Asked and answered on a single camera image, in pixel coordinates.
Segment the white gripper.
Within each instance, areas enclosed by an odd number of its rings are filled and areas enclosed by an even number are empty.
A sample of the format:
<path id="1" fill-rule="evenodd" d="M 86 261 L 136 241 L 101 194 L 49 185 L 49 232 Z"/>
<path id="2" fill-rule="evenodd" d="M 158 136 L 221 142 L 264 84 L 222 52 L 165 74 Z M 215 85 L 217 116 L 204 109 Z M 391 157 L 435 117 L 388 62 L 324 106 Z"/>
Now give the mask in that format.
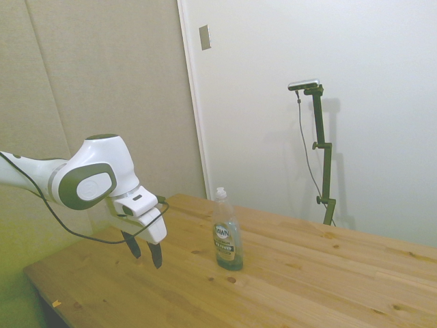
<path id="1" fill-rule="evenodd" d="M 163 264 L 163 255 L 160 242 L 166 237 L 167 229 L 162 213 L 156 207 L 157 199 L 150 200 L 144 197 L 125 197 L 116 199 L 108 197 L 107 205 L 112 215 L 111 223 L 122 230 L 122 236 L 132 255 L 141 257 L 141 249 L 133 236 L 147 241 L 152 262 L 159 269 Z"/>

